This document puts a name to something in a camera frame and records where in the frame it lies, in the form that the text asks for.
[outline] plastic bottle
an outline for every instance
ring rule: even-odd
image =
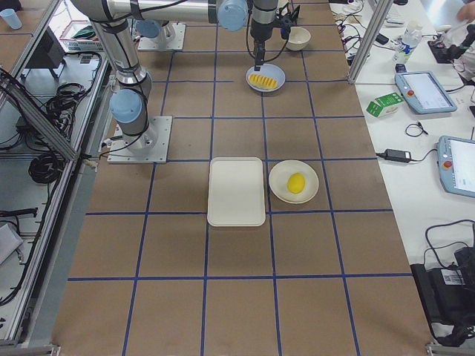
[[[395,63],[405,63],[410,55],[422,40],[422,26],[417,21],[410,21],[406,31],[402,35],[402,40],[397,44],[393,61]]]

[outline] white tray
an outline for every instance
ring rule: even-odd
[[[209,224],[261,226],[264,221],[262,161],[256,157],[214,158],[209,167]]]

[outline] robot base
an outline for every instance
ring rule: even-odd
[[[166,163],[168,144],[170,142],[171,121],[171,116],[156,116],[150,119],[149,125],[153,125],[158,133],[157,143],[155,143],[151,149],[143,152],[143,155],[140,155],[139,151],[131,151],[128,148],[123,148],[125,146],[124,141],[118,140],[112,142],[110,149],[111,151],[120,149],[120,151],[109,154],[107,161],[109,163]],[[122,130],[119,126],[116,126],[115,135],[122,135]]]
[[[142,37],[139,42],[139,51],[143,52],[165,52],[167,50],[182,50],[183,42],[185,41],[185,24],[171,24],[174,28],[175,36],[171,41],[168,42],[156,42],[155,39],[148,39],[147,37]]]

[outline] sliced yellow food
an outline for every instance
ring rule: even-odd
[[[300,173],[294,173],[287,181],[287,189],[290,193],[299,194],[305,188],[305,177]]]
[[[277,87],[277,80],[256,73],[249,76],[249,83],[261,89],[276,89]]]

